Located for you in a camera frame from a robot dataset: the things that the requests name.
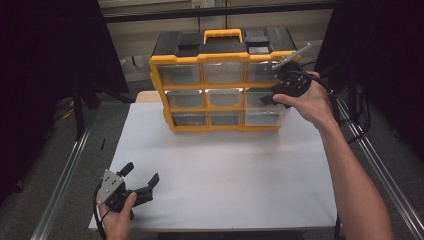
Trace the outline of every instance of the hand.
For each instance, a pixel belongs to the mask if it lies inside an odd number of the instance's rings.
[[[319,77],[319,73],[317,72],[308,73]],[[312,81],[308,91],[300,97],[296,98],[285,94],[276,94],[273,99],[279,103],[292,105],[299,111],[303,118],[313,123],[318,129],[329,121],[334,121],[327,92],[316,81]]]
[[[130,212],[137,200],[137,194],[131,193],[125,200],[124,208],[120,213],[108,212],[109,207],[103,203],[99,206],[100,217],[103,217],[102,222],[108,240],[123,240],[130,238]]]

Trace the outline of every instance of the yellow carry handle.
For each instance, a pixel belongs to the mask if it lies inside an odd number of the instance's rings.
[[[243,42],[240,29],[206,30],[203,38],[203,44],[206,44],[208,37],[238,37],[240,42]]]

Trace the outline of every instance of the wall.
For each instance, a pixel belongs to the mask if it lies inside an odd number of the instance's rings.
[[[216,0],[215,6],[248,6],[257,5],[253,0]],[[261,5],[279,4],[289,1],[263,0]],[[103,8],[103,14],[155,12],[174,9],[191,8],[191,1],[178,1],[171,3],[133,5],[114,8]],[[307,62],[318,57],[318,53],[324,39],[332,10],[311,10],[295,12],[278,12],[266,14],[246,14],[202,17],[200,29],[228,28],[263,28],[272,26],[286,26],[292,34],[292,38],[298,48],[313,44],[312,50],[303,55],[302,62]],[[108,24],[116,51],[120,58],[137,55],[150,55],[161,32],[182,31],[197,32],[198,22],[196,18],[153,20],[143,22],[111,23]]]

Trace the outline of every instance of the white table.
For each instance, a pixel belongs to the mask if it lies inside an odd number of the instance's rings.
[[[128,189],[158,172],[132,228],[153,232],[333,227],[336,206],[317,130],[292,108],[272,132],[174,133],[161,103],[135,103],[110,169],[128,162]],[[94,221],[90,228],[96,228]]]

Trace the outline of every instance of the yellow storage organizer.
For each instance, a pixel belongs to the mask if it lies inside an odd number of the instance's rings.
[[[278,130],[288,110],[260,98],[278,83],[272,65],[295,51],[284,27],[162,33],[150,67],[166,122],[173,131]]]

